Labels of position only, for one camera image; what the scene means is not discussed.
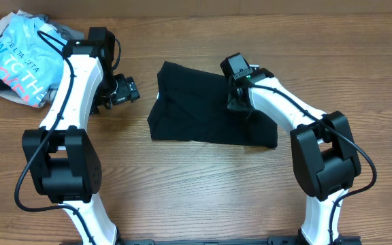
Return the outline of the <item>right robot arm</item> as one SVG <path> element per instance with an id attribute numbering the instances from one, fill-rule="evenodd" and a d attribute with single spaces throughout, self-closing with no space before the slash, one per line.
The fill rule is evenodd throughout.
<path id="1" fill-rule="evenodd" d="M 233 90 L 230 109 L 263 112 L 290 135 L 293 171 L 307 195 L 306 217 L 297 235 L 271 236 L 268 244 L 360 244 L 360 237 L 338 232 L 340 197 L 361 173 L 345 115 L 309 106 L 273 73 L 249 65 L 239 53 L 228 56 L 220 67 Z"/>

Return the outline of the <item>black t-shirt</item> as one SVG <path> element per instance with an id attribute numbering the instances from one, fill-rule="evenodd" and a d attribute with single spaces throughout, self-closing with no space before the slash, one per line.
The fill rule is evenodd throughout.
<path id="1" fill-rule="evenodd" d="M 166 61 L 157 80 L 159 96 L 147 119 L 152 140 L 277 147 L 277 124 L 269 116 L 227 108 L 224 76 Z"/>

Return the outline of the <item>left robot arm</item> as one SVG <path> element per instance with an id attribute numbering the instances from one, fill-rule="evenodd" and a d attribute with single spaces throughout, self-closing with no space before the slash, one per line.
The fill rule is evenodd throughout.
<path id="1" fill-rule="evenodd" d="M 27 164 L 14 201 L 26 212 L 64 209 L 82 244 L 123 244 L 99 196 L 101 162 L 87 134 L 89 116 L 100 106 L 109 110 L 140 97 L 132 77 L 114 73 L 120 42 L 105 27 L 92 27 L 86 39 L 66 44 L 37 34 L 61 55 L 64 72 L 45 119 L 22 136 Z"/>

